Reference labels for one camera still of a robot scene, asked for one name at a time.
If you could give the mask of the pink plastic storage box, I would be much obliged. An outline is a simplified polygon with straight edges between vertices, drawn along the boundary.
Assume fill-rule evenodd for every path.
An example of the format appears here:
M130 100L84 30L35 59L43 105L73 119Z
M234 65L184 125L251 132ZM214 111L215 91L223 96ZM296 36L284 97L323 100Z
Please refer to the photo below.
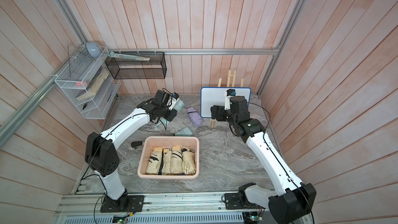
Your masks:
M200 171L195 137L151 136L145 140L137 174L144 179L193 180Z

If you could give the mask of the beige striped umbrella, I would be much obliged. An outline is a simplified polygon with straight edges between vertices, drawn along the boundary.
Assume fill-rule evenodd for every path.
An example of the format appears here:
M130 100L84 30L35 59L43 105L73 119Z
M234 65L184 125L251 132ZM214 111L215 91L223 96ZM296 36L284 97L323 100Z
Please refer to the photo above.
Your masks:
M172 147L171 155L171 174L180 175L182 174L182 149L180 146Z

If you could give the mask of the beige umbrella black band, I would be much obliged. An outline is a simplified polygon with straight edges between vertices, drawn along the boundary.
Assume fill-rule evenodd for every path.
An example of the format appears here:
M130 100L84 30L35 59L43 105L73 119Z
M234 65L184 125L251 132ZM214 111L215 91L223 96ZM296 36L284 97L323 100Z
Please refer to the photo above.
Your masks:
M148 160L146 174L158 175L162 161L163 161L163 148L162 147L153 148Z

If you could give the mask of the beige umbrella black stripes small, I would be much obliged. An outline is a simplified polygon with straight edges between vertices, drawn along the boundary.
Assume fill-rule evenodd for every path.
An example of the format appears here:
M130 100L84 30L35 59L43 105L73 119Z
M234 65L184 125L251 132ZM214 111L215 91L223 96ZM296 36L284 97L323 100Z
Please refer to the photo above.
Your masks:
M194 152L188 146L182 149L182 171L185 175L194 175L197 172Z

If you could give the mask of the plain beige umbrella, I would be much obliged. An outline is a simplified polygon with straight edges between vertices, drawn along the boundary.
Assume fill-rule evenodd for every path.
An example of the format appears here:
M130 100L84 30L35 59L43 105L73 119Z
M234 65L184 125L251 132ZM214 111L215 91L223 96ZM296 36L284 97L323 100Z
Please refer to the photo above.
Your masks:
M163 149L162 175L171 174L171 160L172 160L172 151L169 148Z

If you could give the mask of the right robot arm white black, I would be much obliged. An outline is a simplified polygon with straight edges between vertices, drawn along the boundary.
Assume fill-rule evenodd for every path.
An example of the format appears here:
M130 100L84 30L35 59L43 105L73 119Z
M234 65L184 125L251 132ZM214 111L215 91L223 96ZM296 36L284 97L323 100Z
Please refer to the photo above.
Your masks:
M243 96L226 96L224 106L214 105L210 111L212 119L227 122L231 132L255 153L274 186L273 190L254 183L241 186L238 191L241 205L263 207L279 224L314 224L312 208L317 194L314 186L303 183L292 172L269 139L266 127L251 118L247 100Z

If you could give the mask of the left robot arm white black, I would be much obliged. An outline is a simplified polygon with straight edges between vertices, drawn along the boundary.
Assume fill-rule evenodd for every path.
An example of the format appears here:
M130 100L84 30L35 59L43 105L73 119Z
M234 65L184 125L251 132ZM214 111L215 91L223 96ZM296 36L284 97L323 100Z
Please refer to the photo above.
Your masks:
M127 190L118 173L120 145L142 126L165 119L171 122L177 115L176 106L181 102L179 94L166 89L158 90L153 98L143 101L127 117L113 127L91 133L87 138L85 162L99 176L105 188L105 196L115 204L124 204Z

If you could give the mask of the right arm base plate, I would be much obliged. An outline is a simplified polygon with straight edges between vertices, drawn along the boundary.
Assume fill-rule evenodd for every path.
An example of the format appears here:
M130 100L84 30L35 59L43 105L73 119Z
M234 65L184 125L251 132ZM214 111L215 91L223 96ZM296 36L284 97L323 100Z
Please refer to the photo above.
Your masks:
M261 206L259 204L250 203L247 197L241 193L225 193L221 201L225 204L226 209L235 210L235 209L257 209L257 208L265 208L267 206Z

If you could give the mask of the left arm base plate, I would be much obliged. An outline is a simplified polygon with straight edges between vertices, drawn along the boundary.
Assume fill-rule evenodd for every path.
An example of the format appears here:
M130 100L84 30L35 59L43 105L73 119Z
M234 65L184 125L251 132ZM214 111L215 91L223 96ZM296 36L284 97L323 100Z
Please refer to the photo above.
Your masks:
M141 212L143 209L145 196L127 196L123 195L118 200L113 200L105 196L105 200L101 206L101 213L124 213L124 212Z

